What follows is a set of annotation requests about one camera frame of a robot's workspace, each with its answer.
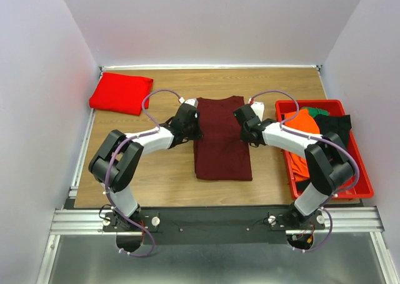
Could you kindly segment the maroon t shirt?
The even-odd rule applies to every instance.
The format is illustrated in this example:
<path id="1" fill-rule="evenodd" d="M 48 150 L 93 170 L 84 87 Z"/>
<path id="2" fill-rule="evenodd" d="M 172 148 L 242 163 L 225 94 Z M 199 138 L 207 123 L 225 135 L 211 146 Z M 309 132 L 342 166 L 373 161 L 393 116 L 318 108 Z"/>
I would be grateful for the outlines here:
<path id="1" fill-rule="evenodd" d="M 202 138 L 194 141 L 194 172 L 206 181 L 251 181 L 249 146 L 240 140 L 241 127 L 234 110 L 244 105 L 242 96 L 198 98 Z"/>

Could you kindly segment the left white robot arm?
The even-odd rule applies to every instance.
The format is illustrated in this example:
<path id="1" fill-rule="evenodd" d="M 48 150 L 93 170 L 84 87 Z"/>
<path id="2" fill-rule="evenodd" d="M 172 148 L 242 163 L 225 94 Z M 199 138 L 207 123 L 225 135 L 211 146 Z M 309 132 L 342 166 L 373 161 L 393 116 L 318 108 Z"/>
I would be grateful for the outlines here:
<path id="1" fill-rule="evenodd" d="M 124 134 L 111 131 L 89 163 L 89 172 L 102 183 L 114 212 L 128 223 L 139 223 L 140 206 L 131 181 L 140 159 L 202 138 L 197 99 L 183 102 L 176 114 L 149 131 Z"/>

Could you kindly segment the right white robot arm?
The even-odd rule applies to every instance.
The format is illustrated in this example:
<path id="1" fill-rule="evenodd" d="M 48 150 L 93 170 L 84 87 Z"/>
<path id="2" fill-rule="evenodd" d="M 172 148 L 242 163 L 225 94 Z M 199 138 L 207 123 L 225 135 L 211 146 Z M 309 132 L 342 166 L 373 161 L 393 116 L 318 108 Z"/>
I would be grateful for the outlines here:
<path id="1" fill-rule="evenodd" d="M 272 119 L 260 120 L 249 104 L 234 111 L 240 130 L 240 140 L 254 146 L 273 146 L 306 160 L 310 184 L 283 214 L 285 224 L 299 227 L 325 205 L 343 185 L 353 179 L 355 185 L 360 170 L 336 133 L 312 134 L 289 128 Z"/>

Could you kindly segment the orange t shirt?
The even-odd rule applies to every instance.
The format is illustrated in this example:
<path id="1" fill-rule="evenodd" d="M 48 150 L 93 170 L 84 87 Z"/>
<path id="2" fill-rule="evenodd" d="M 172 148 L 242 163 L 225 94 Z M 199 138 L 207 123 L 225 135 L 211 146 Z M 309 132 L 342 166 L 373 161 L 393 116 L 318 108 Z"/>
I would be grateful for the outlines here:
<path id="1" fill-rule="evenodd" d="M 320 130 L 314 118 L 309 114 L 308 109 L 300 109 L 298 115 L 284 124 L 287 127 L 312 134 L 319 134 Z M 309 179 L 309 172 L 306 160 L 297 154 L 289 153 L 289 164 L 295 182 Z"/>

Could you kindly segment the green t shirt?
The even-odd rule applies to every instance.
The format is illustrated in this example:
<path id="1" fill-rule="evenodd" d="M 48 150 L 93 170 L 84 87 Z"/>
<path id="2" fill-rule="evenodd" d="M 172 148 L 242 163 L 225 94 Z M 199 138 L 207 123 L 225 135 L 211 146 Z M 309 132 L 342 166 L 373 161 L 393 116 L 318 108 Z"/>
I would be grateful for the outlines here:
<path id="1" fill-rule="evenodd" d="M 329 116 L 330 113 L 324 109 L 321 108 L 313 108 L 309 106 L 304 106 L 302 109 L 305 109 L 308 111 L 308 114 L 312 117 L 315 118 L 317 115 L 324 115 L 324 116 Z"/>

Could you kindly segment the folded red t shirt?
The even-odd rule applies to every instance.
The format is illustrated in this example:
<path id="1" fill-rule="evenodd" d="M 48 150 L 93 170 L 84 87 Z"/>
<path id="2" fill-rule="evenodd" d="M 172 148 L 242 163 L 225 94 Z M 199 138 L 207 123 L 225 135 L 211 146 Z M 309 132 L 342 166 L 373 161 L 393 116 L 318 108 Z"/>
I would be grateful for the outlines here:
<path id="1" fill-rule="evenodd" d="M 139 116 L 142 102 L 152 91 L 154 80 L 143 76 L 103 73 L 89 99 L 89 107 Z"/>

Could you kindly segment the black t shirt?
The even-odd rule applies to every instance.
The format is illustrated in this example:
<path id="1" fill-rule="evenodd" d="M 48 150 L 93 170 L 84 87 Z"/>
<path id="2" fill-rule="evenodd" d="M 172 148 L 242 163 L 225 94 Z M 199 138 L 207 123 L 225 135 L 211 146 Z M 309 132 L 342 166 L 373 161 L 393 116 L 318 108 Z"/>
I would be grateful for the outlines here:
<path id="1" fill-rule="evenodd" d="M 348 146 L 350 131 L 352 128 L 351 116 L 327 116 L 318 114 L 314 117 L 321 134 L 328 134 L 330 132 L 336 133 L 345 147 Z"/>

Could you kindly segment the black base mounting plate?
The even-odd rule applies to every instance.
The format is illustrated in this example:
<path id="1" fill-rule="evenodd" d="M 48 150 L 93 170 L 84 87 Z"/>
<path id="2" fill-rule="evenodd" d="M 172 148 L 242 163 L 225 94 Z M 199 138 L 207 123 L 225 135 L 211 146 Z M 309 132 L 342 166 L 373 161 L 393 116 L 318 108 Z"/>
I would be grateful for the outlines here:
<path id="1" fill-rule="evenodd" d="M 287 206 L 143 207 L 133 217 L 136 227 L 110 211 L 103 231 L 117 233 L 118 246 L 217 245 L 236 243 L 286 244 L 306 242 L 325 228 L 321 211 L 296 221 Z"/>

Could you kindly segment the aluminium frame rail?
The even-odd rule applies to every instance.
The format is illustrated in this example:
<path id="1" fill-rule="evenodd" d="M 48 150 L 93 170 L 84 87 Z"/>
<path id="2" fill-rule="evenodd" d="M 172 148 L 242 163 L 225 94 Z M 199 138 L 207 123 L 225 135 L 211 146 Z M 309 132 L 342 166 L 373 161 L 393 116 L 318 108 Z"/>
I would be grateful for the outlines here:
<path id="1" fill-rule="evenodd" d="M 327 208 L 332 217 L 332 233 L 383 232 L 376 207 Z"/>

